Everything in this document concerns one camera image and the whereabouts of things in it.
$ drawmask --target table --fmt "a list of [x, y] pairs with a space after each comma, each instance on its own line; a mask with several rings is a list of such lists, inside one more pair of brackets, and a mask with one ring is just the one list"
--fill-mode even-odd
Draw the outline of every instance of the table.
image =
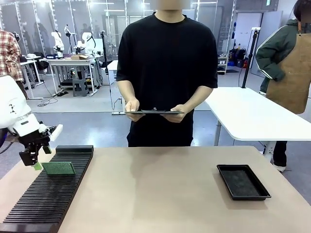
[[35, 73], [36, 73], [36, 76], [38, 78], [38, 83], [36, 83], [35, 85], [36, 86], [39, 86], [41, 84], [43, 84], [43, 82], [40, 80], [40, 76], [39, 76], [39, 73], [38, 73], [38, 69], [37, 69], [37, 66], [35, 64], [36, 60], [29, 60], [27, 62], [21, 62], [20, 65], [21, 65], [21, 71], [23, 73], [23, 76], [24, 76], [24, 79], [26, 80], [26, 83], [27, 83], [27, 86], [28, 86], [28, 89], [30, 91], [30, 98], [28, 98], [29, 100], [42, 100], [43, 98], [42, 97], [34, 97], [34, 93], [33, 93], [33, 90], [31, 89], [31, 84], [29, 82], [29, 79], [28, 79], [28, 75], [27, 75], [27, 71], [26, 69], [29, 71], [29, 74], [30, 74], [30, 78], [32, 79], [32, 81], [35, 82], [35, 78], [34, 78], [34, 75], [33, 75], [33, 71], [31, 70], [31, 68], [28, 66], [29, 64], [32, 64], [35, 68]]
[[236, 140], [267, 142], [268, 160], [276, 141], [311, 141], [309, 122], [249, 88], [219, 87], [206, 103], [218, 119], [215, 146], [221, 126]]
[[41, 58], [40, 56], [36, 56], [36, 57], [25, 57], [27, 60], [35, 60], [38, 58]]
[[68, 71], [66, 67], [89, 67], [89, 69], [90, 69], [90, 79], [91, 79], [91, 85], [92, 85], [92, 93], [89, 96], [93, 96], [98, 91], [97, 87], [102, 85], [101, 81], [99, 80], [99, 75], [101, 75], [101, 74], [98, 74], [98, 70], [99, 69], [94, 68], [95, 69], [95, 74], [96, 74], [95, 75], [96, 79], [94, 79], [94, 75], [93, 75], [93, 71], [92, 71], [92, 65], [93, 64], [97, 65], [96, 59], [99, 59], [100, 57], [102, 57], [102, 56], [89, 57], [87, 60], [45, 59], [44, 61], [47, 61], [50, 64], [50, 66], [51, 66], [51, 73], [52, 73], [55, 93], [58, 94], [59, 91], [57, 91], [57, 88], [56, 88], [53, 67], [55, 69], [55, 74], [58, 77], [57, 81], [59, 82], [59, 85], [58, 85], [59, 87], [61, 87], [61, 80], [59, 79], [58, 67], [60, 69], [60, 77], [61, 77], [61, 79], [64, 78], [63, 67], [65, 68], [65, 74]]
[[[114, 73], [117, 70], [118, 70], [118, 60], [114, 60], [114, 61], [112, 61], [108, 65], [109, 79], [111, 79], [111, 78], [114, 79]], [[125, 112], [126, 102], [125, 102], [125, 99], [121, 96], [121, 93], [120, 93], [120, 99], [121, 99], [121, 102], [122, 102], [122, 110], [123, 110], [123, 112], [112, 112], [112, 115], [123, 115], [123, 114], [125, 114], [124, 112]]]
[[[272, 198], [233, 201], [217, 164], [249, 164]], [[0, 222], [38, 174], [19, 162], [0, 180]], [[59, 233], [310, 233], [310, 216], [254, 147], [105, 148], [94, 150]]]

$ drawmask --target brown apron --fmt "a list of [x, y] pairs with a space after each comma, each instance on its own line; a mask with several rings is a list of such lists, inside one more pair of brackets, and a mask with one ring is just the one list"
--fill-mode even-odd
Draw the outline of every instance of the brown apron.
[[266, 97], [295, 114], [304, 113], [311, 84], [311, 34], [297, 34], [293, 51], [279, 64], [282, 81], [269, 81]]

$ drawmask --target black rack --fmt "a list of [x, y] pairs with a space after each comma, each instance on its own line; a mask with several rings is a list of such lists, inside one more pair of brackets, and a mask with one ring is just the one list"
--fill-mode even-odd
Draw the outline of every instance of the black rack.
[[93, 157], [93, 146], [58, 146], [50, 162], [72, 162], [75, 175], [43, 170], [16, 203], [0, 233], [56, 233]]

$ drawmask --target black tray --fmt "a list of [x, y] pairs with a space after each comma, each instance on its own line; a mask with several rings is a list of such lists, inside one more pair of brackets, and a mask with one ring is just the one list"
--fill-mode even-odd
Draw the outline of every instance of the black tray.
[[233, 200], [266, 200], [267, 189], [249, 165], [217, 165]]

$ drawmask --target man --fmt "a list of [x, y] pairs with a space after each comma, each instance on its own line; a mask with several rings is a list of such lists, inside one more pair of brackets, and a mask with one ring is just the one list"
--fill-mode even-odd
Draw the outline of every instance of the man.
[[[294, 15], [296, 19], [289, 20], [259, 47], [256, 59], [266, 76], [260, 92], [301, 114], [306, 109], [311, 82], [311, 0], [298, 0]], [[277, 142], [273, 154], [274, 166], [280, 172], [287, 165], [286, 144]]]
[[18, 84], [25, 98], [27, 93], [23, 85], [23, 74], [19, 62], [19, 45], [12, 33], [0, 29], [0, 76], [10, 75]]
[[190, 146], [193, 110], [217, 88], [215, 38], [208, 27], [182, 15], [184, 2], [158, 0], [156, 13], [123, 33], [117, 81], [125, 110], [183, 112], [127, 114], [129, 147]]

